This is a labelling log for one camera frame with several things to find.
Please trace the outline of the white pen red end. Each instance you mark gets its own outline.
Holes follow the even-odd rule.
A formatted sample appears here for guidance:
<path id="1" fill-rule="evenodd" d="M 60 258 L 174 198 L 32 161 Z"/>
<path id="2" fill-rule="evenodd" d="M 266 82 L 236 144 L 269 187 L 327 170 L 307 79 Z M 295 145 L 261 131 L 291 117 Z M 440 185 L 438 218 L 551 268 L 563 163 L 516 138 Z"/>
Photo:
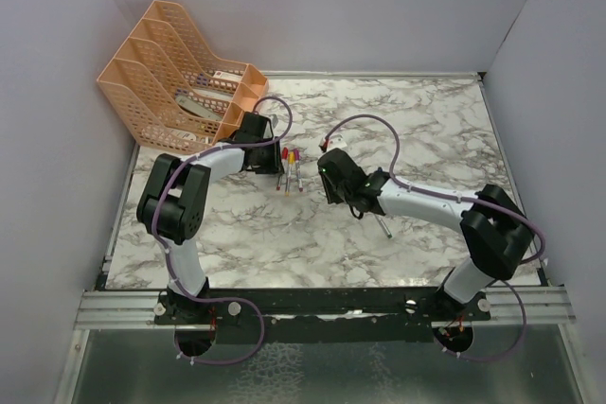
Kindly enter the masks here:
<path id="1" fill-rule="evenodd" d="M 281 187 L 284 184 L 284 180 L 285 180 L 285 176 L 286 176 L 286 170 L 287 170 L 287 159 L 282 159 L 281 160 L 281 164 L 282 164 L 282 170 L 278 176 L 278 180 L 276 183 L 276 190 L 280 190 Z"/>

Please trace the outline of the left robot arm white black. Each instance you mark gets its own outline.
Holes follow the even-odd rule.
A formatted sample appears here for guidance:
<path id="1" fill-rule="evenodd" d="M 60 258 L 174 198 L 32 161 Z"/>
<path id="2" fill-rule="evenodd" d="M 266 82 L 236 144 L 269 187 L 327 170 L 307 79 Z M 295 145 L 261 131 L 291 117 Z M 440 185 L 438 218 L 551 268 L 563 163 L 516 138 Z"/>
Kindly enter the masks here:
<path id="1" fill-rule="evenodd" d="M 209 310 L 209 281 L 200 265 L 195 236 L 205 214 L 209 187 L 242 171 L 277 175 L 283 171 L 274 121 L 247 113 L 240 127 L 214 147 L 189 157 L 160 154 L 152 166 L 136 218 L 167 257 L 166 307 L 185 321 L 201 322 Z"/>

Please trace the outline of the white pen purple end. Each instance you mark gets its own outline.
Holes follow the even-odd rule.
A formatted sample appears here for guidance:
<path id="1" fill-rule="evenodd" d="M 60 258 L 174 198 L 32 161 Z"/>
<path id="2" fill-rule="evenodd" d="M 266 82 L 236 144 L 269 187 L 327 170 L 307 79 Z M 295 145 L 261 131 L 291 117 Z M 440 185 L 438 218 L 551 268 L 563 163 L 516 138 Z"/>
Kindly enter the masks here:
<path id="1" fill-rule="evenodd" d="M 296 180 L 297 180 L 298 190 L 299 190 L 299 192 L 303 192 L 304 191 L 304 186 L 303 186 L 301 165 L 300 165 L 300 161 L 298 159 L 295 160 L 295 172 L 296 172 Z"/>

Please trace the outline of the white pen yellow end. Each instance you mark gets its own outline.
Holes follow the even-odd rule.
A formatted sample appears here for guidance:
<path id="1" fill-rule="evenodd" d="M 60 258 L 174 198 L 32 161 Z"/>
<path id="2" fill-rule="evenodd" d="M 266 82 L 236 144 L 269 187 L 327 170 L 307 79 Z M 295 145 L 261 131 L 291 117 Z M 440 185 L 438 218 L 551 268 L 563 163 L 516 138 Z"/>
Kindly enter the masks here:
<path id="1" fill-rule="evenodd" d="M 290 196 L 293 167 L 294 167 L 293 163 L 289 163 L 287 165 L 287 170 L 286 170 L 286 175 L 285 175 L 285 196 Z"/>

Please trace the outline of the white pen green end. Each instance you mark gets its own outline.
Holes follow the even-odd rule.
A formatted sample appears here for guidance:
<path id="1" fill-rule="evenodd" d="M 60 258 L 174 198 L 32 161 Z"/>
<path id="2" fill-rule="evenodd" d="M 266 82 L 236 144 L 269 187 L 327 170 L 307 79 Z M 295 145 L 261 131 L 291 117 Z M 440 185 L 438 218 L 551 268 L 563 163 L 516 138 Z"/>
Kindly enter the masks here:
<path id="1" fill-rule="evenodd" d="M 393 236 L 392 236 L 392 233 L 391 233 L 391 231 L 389 230 L 389 228 L 387 227 L 386 223 L 383 221 L 383 219 L 382 219 L 380 216 L 378 216 L 378 215 L 375 215 L 375 216 L 374 216 L 374 218 L 375 218 L 375 220 L 378 222 L 379 226 L 381 227 L 381 229 L 382 229 L 382 231 L 383 231 L 384 235 L 385 235 L 387 238 L 392 238 L 392 237 L 393 237 Z"/>

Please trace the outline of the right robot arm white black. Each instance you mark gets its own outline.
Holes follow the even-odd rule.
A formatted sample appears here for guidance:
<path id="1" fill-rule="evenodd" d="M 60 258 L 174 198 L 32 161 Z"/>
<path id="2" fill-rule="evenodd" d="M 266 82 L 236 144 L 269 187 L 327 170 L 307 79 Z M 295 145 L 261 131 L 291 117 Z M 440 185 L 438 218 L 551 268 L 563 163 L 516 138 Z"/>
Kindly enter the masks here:
<path id="1" fill-rule="evenodd" d="M 437 313 L 447 320 L 465 313 L 480 290 L 509 280 L 535 237 L 498 185 L 458 193 L 399 183 L 391 171 L 365 173 L 342 149 L 324 153 L 317 165 L 328 203 L 346 204 L 356 219 L 367 213 L 414 218 L 463 236 L 469 256 L 447 274 L 435 297 Z"/>

